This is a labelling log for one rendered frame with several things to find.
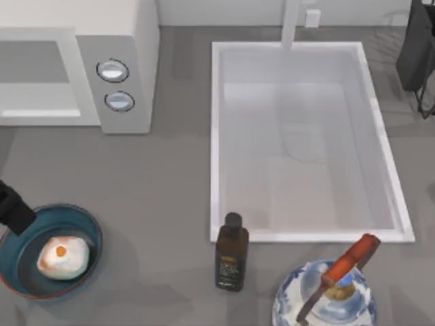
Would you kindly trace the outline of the white sink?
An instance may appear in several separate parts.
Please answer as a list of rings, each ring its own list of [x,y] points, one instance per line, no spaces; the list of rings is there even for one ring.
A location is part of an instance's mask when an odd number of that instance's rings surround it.
[[[213,43],[210,158],[211,241],[415,241],[360,42]]]

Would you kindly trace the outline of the dark brown bottle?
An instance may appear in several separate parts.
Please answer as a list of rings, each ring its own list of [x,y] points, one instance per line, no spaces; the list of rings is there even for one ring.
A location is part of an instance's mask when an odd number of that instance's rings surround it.
[[[215,286],[240,292],[244,285],[249,232],[243,227],[242,216],[229,212],[225,216],[215,246]]]

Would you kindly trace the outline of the small round microwave knob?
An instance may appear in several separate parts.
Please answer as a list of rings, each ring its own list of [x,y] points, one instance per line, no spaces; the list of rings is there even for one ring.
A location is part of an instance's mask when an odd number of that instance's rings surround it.
[[[127,112],[135,106],[134,98],[127,92],[112,92],[105,95],[105,105],[112,111]]]

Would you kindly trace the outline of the pale microwave oven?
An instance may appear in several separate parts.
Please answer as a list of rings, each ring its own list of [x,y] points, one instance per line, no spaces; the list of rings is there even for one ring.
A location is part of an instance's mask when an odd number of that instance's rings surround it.
[[[98,126],[150,131],[160,30],[156,0],[0,0],[0,126]],[[109,83],[97,64],[122,61]],[[127,112],[105,105],[127,92]]]

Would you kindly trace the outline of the large round microwave knob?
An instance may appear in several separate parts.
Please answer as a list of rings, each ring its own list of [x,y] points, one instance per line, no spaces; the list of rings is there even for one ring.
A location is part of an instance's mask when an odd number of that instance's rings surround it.
[[[96,70],[98,76],[109,83],[121,83],[129,77],[128,67],[122,61],[114,58],[99,62]]]

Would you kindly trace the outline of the tall white tap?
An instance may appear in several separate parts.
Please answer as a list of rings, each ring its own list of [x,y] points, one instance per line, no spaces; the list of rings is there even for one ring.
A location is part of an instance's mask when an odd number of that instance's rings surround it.
[[[283,24],[281,30],[281,45],[284,50],[290,50],[298,21],[300,0],[285,0]]]

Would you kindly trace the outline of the blue and white teapot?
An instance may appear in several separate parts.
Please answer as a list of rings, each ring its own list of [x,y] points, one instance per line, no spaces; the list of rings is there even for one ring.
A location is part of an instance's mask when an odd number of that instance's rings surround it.
[[[336,260],[292,270],[277,290],[272,326],[377,326],[377,305],[362,268],[380,244],[363,234]]]

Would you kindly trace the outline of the white bun with orange spot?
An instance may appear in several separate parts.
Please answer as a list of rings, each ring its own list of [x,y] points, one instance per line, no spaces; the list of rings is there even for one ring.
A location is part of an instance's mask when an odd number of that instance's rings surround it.
[[[52,280],[72,280],[82,275],[89,263],[90,249],[77,236],[57,236],[49,239],[37,259],[37,269]]]

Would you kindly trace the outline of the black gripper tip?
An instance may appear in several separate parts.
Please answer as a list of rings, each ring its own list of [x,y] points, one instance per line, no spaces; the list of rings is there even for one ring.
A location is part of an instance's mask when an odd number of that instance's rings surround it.
[[[35,220],[36,214],[33,209],[12,187],[0,180],[0,223],[19,236]]]

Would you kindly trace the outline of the dark blue bowl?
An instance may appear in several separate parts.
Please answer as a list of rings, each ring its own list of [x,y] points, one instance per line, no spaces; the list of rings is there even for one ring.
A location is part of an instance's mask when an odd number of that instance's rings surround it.
[[[36,220],[21,235],[0,237],[0,281],[15,294],[36,301],[63,300],[85,289],[97,274],[103,250],[98,221],[72,204],[48,204],[35,209]],[[37,269],[44,245],[55,236],[78,236],[86,241],[90,258],[85,272],[72,280],[52,280]]]

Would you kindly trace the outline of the white wall socket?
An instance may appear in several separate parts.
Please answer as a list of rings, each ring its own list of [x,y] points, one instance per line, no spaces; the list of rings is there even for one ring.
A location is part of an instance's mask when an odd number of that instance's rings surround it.
[[[314,28],[314,29],[318,28],[320,24],[320,18],[321,18],[321,10],[319,9],[306,10],[304,27]]]

